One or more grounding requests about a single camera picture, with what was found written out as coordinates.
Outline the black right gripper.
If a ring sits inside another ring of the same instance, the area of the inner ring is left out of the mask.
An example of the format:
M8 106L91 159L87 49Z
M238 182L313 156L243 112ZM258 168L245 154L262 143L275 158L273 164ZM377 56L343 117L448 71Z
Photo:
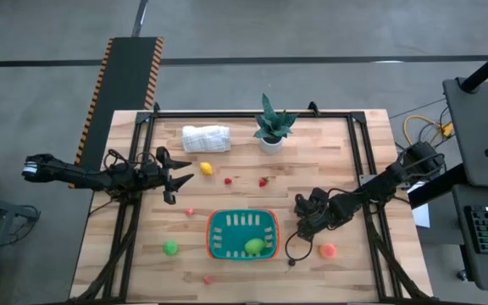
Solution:
M310 201L309 197L305 198L303 194L295 195L294 213L299 218L297 236L304 241L311 241L311 236L332 225L329 200L324 204L317 204Z

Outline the light green toy avocado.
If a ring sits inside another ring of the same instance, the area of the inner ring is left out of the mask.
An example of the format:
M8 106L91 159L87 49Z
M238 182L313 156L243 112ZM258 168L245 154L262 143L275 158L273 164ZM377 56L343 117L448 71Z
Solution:
M252 238L245 243L245 252L250 256L261 256L263 249L266 247L266 242L260 238Z

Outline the grey cart top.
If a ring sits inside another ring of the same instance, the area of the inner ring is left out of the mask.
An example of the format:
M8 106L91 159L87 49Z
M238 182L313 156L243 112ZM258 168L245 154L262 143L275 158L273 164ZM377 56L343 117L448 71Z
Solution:
M467 93L457 79L442 82L467 180L488 187L488 82Z

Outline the teal basket orange handles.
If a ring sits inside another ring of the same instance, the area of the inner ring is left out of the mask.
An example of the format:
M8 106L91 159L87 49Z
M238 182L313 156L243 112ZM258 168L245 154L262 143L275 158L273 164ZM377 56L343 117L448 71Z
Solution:
M252 238L265 240L261 256L250 256L244 246ZM274 258L280 248L277 216L268 209L220 209L208 218L208 255L222 260L265 260Z

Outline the black aluminium table frame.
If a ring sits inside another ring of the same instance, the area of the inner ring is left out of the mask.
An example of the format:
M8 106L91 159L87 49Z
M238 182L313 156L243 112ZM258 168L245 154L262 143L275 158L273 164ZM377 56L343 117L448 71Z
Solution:
M301 114L281 150L264 153L254 137L253 112L238 111L226 118L221 112L162 112L153 128L152 144L166 147L171 156L191 165L194 174L176 196L174 205L160 190L144 195L127 291L128 302L374 302L377 300L364 217L333 231L319 233L313 244L295 236L293 213L296 194L315 187L329 191L356 187L360 175L381 171L397 156L387 112L362 110L368 136L343 110L325 110L319 117ZM230 128L227 152L186 153L182 128L221 125ZM212 165L204 175L199 164ZM259 179L268 177L266 186ZM225 184L225 178L232 183ZM187 215L186 209L194 214ZM280 250L270 260L218 260L206 251L208 216L227 208L266 208L280 225ZM178 253L163 252L165 241L176 241ZM334 258L325 259L319 246L332 243ZM294 266L289 260L296 261ZM213 282L205 285L203 277Z

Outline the white rolled towel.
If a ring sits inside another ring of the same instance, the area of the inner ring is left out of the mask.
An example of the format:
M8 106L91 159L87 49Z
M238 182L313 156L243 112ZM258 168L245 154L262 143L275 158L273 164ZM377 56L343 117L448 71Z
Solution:
M182 128L181 140L186 153L223 153L230 150L230 128L186 125Z

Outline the green snake plant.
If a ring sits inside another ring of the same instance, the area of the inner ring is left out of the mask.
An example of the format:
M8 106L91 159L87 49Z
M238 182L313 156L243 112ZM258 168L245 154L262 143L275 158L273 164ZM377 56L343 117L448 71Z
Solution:
M262 95L263 113L255 116L259 130L254 137L264 139L265 141L278 142L282 137L291 134L291 127L295 123L298 114L289 114L285 110L276 113L272 107L269 98Z

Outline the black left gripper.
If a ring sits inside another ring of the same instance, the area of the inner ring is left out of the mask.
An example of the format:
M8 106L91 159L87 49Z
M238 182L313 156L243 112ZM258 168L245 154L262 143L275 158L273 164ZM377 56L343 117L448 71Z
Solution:
M146 191L160 186L164 187L164 201L169 205L175 204L174 191L178 191L194 174L188 174L173 178L169 174L170 169L182 169L191 165L189 161L177 161L169 159L169 151L165 147L158 147L156 153L143 154L140 169L140 190Z

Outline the white round plant pot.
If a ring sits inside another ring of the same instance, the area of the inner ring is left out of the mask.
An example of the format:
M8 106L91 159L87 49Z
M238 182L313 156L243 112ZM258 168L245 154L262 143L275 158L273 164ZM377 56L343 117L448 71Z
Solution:
M264 153L276 154L281 150L283 141L284 141L284 139L282 137L281 138L274 138L274 139L272 139L272 138L260 138L259 139L259 146Z

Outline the black mat hazard-striped edges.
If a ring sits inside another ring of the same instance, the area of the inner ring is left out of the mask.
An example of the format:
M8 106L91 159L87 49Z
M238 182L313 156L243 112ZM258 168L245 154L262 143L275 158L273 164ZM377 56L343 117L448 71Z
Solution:
M101 167L115 111L154 108L163 47L160 36L108 41L74 164L86 169Z

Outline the white paper sheet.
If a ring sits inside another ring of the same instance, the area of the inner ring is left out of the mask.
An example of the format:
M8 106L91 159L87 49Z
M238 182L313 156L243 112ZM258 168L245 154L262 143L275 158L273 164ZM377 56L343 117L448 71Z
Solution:
M417 188L424 185L424 182L420 181L413 185L410 189L408 189L408 198L409 194L416 190ZM421 205L417 208L412 208L413 213L413 220L416 226L423 227L423 228L430 228L430 211L429 211L429 204L426 203Z

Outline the black support bar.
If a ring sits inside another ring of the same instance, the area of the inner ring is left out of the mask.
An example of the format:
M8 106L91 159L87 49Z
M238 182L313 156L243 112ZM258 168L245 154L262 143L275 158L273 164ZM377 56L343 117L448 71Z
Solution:
M468 182L463 164L449 169L446 173L426 182L408 193L411 208L418 208L429 201L449 192L453 186Z

